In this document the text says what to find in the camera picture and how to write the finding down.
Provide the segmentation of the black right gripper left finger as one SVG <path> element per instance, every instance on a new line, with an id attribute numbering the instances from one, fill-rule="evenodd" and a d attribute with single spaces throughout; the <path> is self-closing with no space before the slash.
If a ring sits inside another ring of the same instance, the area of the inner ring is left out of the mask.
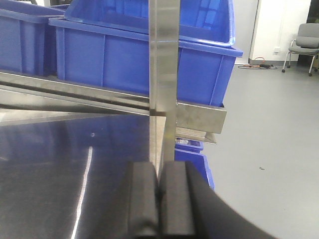
<path id="1" fill-rule="evenodd" d="M 149 162 L 130 162 L 121 188 L 120 239 L 158 236 L 157 179 Z"/>

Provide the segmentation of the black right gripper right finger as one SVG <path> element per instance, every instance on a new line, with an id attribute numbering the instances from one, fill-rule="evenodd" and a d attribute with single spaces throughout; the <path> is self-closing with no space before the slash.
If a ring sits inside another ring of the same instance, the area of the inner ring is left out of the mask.
<path id="1" fill-rule="evenodd" d="M 189 161 L 165 163 L 159 188 L 164 239 L 273 238 L 226 204 Z"/>

